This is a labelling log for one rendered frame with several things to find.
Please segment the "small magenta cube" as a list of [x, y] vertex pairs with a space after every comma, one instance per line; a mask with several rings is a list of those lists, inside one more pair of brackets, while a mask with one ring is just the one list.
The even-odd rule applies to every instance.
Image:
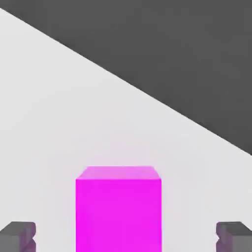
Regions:
[[76, 252], [162, 252], [152, 166], [89, 166], [75, 182]]

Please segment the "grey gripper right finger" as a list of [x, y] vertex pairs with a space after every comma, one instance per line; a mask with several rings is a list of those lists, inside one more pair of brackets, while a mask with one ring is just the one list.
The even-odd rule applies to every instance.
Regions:
[[252, 230], [242, 222], [218, 222], [216, 234], [216, 252], [252, 252]]

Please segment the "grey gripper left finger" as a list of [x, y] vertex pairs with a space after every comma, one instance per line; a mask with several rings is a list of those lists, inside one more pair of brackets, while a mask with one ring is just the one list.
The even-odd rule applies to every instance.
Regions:
[[12, 221], [0, 231], [0, 252], [36, 252], [36, 224]]

